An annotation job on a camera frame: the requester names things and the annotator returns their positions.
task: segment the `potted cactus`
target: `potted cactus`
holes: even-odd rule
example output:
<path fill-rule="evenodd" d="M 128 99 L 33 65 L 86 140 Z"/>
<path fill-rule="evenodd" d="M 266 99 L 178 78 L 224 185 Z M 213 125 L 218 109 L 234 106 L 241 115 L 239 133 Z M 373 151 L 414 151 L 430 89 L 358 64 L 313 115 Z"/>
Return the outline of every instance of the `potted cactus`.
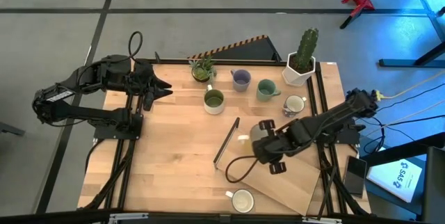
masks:
<path fill-rule="evenodd" d="M 192 76 L 198 82 L 210 82 L 216 76 L 216 70 L 213 64 L 215 61 L 211 60 L 212 56 L 203 56 L 198 61 L 189 61 L 192 67 Z"/>
<path fill-rule="evenodd" d="M 290 53 L 287 58 L 283 78 L 290 86 L 302 86 L 315 72 L 315 57 L 312 56 L 318 40 L 318 29 L 307 29 L 301 37 L 297 52 Z"/>

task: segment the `red stand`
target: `red stand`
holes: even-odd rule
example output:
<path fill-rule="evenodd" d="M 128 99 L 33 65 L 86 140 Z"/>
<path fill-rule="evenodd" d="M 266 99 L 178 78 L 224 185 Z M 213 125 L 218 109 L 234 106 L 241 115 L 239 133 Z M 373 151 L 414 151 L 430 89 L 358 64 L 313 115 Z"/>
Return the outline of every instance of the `red stand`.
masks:
<path fill-rule="evenodd" d="M 346 3 L 350 0 L 343 0 L 342 3 Z M 371 0 L 353 0 L 357 7 L 351 12 L 348 19 L 340 26 L 340 29 L 346 28 L 348 24 L 350 24 L 356 17 L 360 16 L 363 9 L 375 10 L 374 5 L 371 3 Z"/>

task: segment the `smartphone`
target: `smartphone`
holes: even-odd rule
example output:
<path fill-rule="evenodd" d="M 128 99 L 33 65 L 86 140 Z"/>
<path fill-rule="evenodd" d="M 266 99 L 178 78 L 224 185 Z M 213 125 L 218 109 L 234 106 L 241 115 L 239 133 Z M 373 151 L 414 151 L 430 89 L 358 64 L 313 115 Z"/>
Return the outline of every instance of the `smartphone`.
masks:
<path fill-rule="evenodd" d="M 349 156 L 344 184 L 351 195 L 363 197 L 365 175 L 366 161 Z"/>

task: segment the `floor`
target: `floor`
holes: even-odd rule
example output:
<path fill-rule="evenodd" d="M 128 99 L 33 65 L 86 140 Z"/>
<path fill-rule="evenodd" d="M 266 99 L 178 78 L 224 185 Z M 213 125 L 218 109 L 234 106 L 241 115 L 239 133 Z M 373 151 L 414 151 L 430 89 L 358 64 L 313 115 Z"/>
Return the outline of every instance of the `floor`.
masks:
<path fill-rule="evenodd" d="M 441 42 L 445 21 L 433 13 L 445 6 L 445 0 L 426 1 L 429 7 L 422 0 L 372 0 L 383 13 L 362 15 L 340 30 L 339 25 L 347 17 L 346 9 L 353 7 L 340 0 L 0 0 L 0 121 L 26 130 L 24 137 L 0 135 L 0 216 L 35 211 L 50 161 L 60 143 L 60 129 L 41 125 L 32 112 L 34 93 L 66 79 L 85 62 L 108 54 L 126 54 L 131 32 L 139 30 L 144 34 L 139 58 L 153 58 L 155 51 L 161 58 L 185 58 L 266 34 L 286 59 L 288 53 L 295 51 L 304 30 L 312 26 L 320 31 L 314 55 L 318 61 L 339 64 L 345 92 L 358 87 L 378 89 L 390 96 L 439 71 L 383 69 L 376 64 L 380 58 L 418 58 Z M 110 8 L 113 13 L 103 13 L 102 8 Z M 132 8 L 146 9 L 133 14 Z M 172 13 L 175 10 L 161 8 L 207 10 Z M 211 8 L 240 9 L 222 12 Z M 289 13 L 276 14 L 281 8 Z M 445 76 L 436 78 L 380 105 L 388 106 L 444 82 Z M 377 117 L 391 122 L 427 108 L 443 98 L 444 89 L 385 109 Z M 83 96 L 81 105 L 99 108 L 103 100 L 104 94 L 98 92 Z M 415 117 L 444 112 L 445 104 L 440 104 Z M 445 120 L 397 128 L 418 139 L 444 131 Z M 363 134 L 374 129 L 369 125 Z M 389 146 L 410 141 L 397 132 L 388 132 Z M 73 127 L 48 211 L 76 208 L 92 133 L 93 128 L 87 124 Z M 369 137 L 378 137 L 378 132 Z M 370 198 L 371 208 L 379 216 L 414 218 L 399 207 L 372 195 Z"/>

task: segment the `plant pot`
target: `plant pot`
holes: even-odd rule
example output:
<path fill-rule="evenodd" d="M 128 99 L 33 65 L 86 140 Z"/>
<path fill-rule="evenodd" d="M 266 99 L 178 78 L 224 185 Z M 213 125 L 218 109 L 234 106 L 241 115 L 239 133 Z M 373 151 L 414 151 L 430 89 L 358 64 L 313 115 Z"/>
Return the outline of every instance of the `plant pot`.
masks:
<path fill-rule="evenodd" d="M 287 65 L 286 68 L 283 70 L 283 79 L 284 82 L 286 82 L 289 86 L 303 86 L 306 82 L 306 80 L 315 72 L 315 57 L 312 56 L 312 70 L 309 72 L 306 72 L 304 74 L 301 74 L 297 71 L 295 71 L 292 67 L 289 66 L 289 60 L 291 59 L 291 56 L 296 54 L 297 52 L 290 53 L 287 56 Z"/>
<path fill-rule="evenodd" d="M 207 78 L 202 79 L 202 80 L 196 78 L 193 69 L 192 69 L 192 77 L 195 79 L 195 81 L 197 81 L 197 82 L 201 82 L 201 83 L 204 83 L 204 82 L 207 82 L 208 80 L 210 80 L 210 77 L 207 77 Z"/>

